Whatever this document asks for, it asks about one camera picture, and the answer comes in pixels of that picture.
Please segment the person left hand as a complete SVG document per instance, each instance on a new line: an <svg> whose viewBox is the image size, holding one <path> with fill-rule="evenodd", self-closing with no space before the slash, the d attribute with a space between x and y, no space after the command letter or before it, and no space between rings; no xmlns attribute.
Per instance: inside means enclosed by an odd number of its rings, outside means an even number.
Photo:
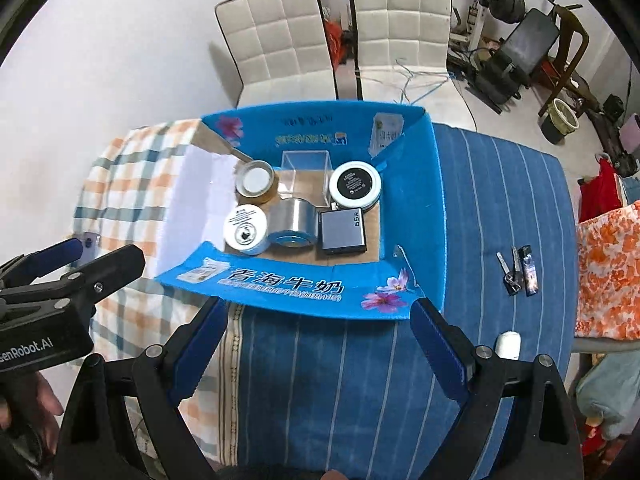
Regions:
<svg viewBox="0 0 640 480"><path fill-rule="evenodd" d="M2 430L10 428L16 416L22 416L38 434L47 452L54 455L60 434L56 418L63 413L64 408L50 382L40 372L2 380Z"/></svg>

